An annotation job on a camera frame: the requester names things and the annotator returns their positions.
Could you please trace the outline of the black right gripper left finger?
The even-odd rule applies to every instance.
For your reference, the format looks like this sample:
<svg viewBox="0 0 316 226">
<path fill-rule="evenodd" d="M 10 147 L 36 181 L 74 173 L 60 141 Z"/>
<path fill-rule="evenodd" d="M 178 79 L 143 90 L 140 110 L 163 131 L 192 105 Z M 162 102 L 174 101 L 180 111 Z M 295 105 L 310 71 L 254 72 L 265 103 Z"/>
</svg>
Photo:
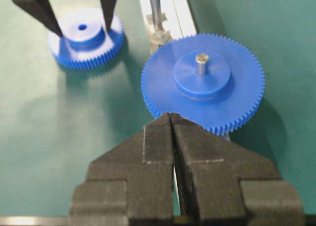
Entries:
<svg viewBox="0 0 316 226">
<path fill-rule="evenodd" d="M 90 163 L 73 194 L 70 224 L 171 225 L 173 166 L 172 126 L 163 114 Z"/>
</svg>

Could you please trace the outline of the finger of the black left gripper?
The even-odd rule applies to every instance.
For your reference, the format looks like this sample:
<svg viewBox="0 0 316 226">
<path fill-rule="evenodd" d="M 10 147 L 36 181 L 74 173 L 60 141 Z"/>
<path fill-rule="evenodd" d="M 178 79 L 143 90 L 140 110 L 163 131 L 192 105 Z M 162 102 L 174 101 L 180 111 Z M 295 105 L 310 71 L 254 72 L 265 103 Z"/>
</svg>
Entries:
<svg viewBox="0 0 316 226">
<path fill-rule="evenodd" d="M 109 32 L 114 17 L 114 9 L 117 0 L 100 0 L 100 3 L 103 11 L 104 22 L 106 25 L 106 31 Z"/>
<path fill-rule="evenodd" d="M 47 29 L 62 37 L 62 31 L 49 0 L 12 0 L 20 9 L 42 23 Z"/>
</svg>

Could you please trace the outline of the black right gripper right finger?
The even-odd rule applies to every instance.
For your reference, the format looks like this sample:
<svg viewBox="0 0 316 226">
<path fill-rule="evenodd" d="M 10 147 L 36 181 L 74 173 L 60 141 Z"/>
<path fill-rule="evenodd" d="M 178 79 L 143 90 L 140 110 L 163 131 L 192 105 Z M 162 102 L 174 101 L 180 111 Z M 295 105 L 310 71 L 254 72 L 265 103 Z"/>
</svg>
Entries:
<svg viewBox="0 0 316 226">
<path fill-rule="evenodd" d="M 180 210 L 200 226 L 303 226 L 299 193 L 274 163 L 170 115 Z"/>
</svg>

